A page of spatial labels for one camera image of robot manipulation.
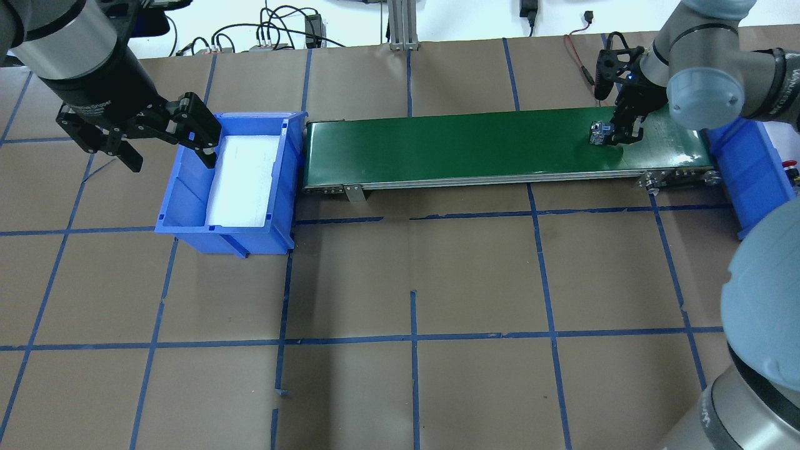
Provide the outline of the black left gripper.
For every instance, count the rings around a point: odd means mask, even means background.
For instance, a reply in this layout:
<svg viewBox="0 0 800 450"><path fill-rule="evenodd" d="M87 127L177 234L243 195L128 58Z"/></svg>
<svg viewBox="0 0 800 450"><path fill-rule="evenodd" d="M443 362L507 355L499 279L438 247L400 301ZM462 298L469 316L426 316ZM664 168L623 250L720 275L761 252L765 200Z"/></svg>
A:
<svg viewBox="0 0 800 450"><path fill-rule="evenodd" d="M124 139L160 139L198 150L203 165L214 170L222 134L217 117L195 93L185 93L175 101L158 99L130 119L117 122L78 114L76 108L63 104L56 123L84 151L116 154L134 173L142 170L143 157Z"/></svg>

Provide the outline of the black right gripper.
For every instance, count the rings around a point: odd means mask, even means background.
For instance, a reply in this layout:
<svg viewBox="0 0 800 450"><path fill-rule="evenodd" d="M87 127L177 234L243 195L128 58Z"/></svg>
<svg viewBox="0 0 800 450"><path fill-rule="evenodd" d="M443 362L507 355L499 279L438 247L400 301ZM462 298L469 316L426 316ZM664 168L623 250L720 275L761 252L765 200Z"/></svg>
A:
<svg viewBox="0 0 800 450"><path fill-rule="evenodd" d="M598 52L594 97L598 101L607 99L612 88L619 86L608 122L615 124L615 136L622 136L623 144L640 142L644 137L642 123L666 105L666 88L644 74L645 56L645 47L629 46L617 31L608 34L604 48Z"/></svg>

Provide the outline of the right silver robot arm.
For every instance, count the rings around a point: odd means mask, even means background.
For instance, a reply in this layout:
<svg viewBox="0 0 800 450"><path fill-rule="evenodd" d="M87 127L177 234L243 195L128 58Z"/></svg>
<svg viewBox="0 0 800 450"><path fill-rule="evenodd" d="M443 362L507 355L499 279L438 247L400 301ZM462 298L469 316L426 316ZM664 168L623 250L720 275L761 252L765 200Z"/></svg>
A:
<svg viewBox="0 0 800 450"><path fill-rule="evenodd" d="M594 96L620 86L614 114L591 126L596 145L631 144L668 106L678 126L705 131L742 220L722 287L731 365L661 439L659 449L797 449L799 391L797 163L780 167L761 122L798 131L798 52L743 51L752 1L682 1L652 44L598 53Z"/></svg>

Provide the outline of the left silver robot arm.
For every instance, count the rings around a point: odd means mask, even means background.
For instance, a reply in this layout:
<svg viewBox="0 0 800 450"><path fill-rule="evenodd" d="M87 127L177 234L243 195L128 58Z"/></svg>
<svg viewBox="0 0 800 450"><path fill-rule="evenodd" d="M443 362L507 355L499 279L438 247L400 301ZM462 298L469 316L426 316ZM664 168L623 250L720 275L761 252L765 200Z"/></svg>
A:
<svg viewBox="0 0 800 450"><path fill-rule="evenodd" d="M3 1L2 54L12 53L62 100L56 122L89 154L138 172L132 139L191 148L216 165L222 125L194 92L168 101L96 1Z"/></svg>

